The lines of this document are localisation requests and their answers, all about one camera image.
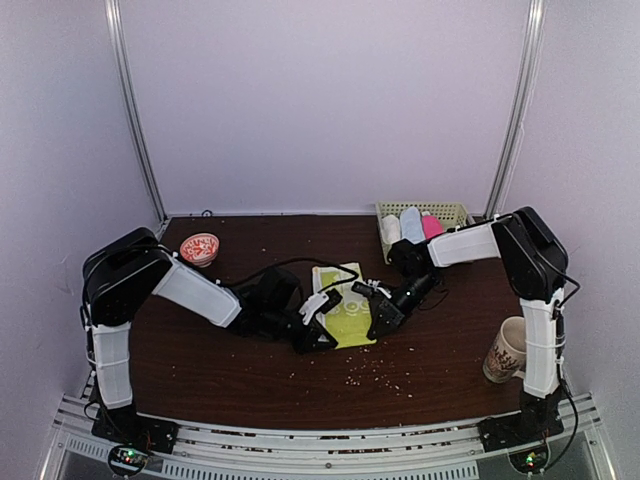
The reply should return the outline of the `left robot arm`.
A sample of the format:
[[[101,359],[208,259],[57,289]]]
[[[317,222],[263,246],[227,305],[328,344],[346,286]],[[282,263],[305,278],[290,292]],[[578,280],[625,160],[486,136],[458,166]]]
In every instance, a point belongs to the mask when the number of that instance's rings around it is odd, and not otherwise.
[[[338,345],[318,319],[340,302],[336,290],[305,297],[300,280],[283,264],[267,266],[244,281],[215,281],[146,228],[88,257],[82,280],[80,315],[97,383],[98,421],[123,444],[137,442],[144,433],[135,406],[130,336],[139,312],[153,301],[236,335],[287,341],[299,354]]]

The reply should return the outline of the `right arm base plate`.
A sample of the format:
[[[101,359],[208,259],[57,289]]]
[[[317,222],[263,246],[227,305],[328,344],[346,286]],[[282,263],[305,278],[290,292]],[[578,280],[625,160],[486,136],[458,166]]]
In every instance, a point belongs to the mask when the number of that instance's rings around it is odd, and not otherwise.
[[[503,417],[488,417],[477,424],[479,438],[485,452],[511,449],[532,442],[540,442],[545,437],[564,432],[560,418],[538,424],[525,422],[523,413]]]

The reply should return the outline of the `pink towel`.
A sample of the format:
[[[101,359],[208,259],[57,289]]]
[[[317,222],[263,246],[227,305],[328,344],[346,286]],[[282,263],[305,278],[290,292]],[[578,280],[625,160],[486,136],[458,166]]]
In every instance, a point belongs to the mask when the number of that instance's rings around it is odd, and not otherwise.
[[[445,232],[445,229],[439,219],[433,215],[422,216],[421,226],[426,240],[431,240]]]

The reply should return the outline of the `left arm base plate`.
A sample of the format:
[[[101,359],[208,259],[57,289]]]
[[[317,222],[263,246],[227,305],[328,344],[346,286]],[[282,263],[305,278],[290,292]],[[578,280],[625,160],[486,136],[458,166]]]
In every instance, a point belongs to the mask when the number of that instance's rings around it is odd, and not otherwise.
[[[99,412],[93,422],[93,436],[131,445],[138,450],[170,454],[178,435],[178,424],[140,416],[137,413]]]

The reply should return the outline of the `green patterned towel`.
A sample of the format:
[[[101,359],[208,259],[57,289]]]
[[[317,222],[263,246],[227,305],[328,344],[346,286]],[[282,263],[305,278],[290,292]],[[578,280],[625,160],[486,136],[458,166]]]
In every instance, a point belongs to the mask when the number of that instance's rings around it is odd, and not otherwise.
[[[314,266],[312,268],[313,292],[335,288],[342,296],[336,307],[318,320],[337,341],[337,349],[373,345],[367,333],[372,324],[369,301],[352,290],[353,283],[362,280],[360,264],[351,262],[340,268]]]

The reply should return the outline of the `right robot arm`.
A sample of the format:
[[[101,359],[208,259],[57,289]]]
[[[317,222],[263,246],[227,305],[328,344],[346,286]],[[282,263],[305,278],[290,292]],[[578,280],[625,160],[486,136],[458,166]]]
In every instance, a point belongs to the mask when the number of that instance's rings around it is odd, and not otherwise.
[[[522,207],[419,243],[402,239],[387,254],[402,284],[387,291],[373,282],[356,282],[352,289],[369,300],[372,324],[367,336],[378,339],[406,322],[439,283],[441,270],[493,258],[501,260],[519,299],[526,340],[520,412],[499,426],[530,442],[551,430],[562,397],[563,308],[570,297],[565,286],[571,281],[566,249],[533,208]]]

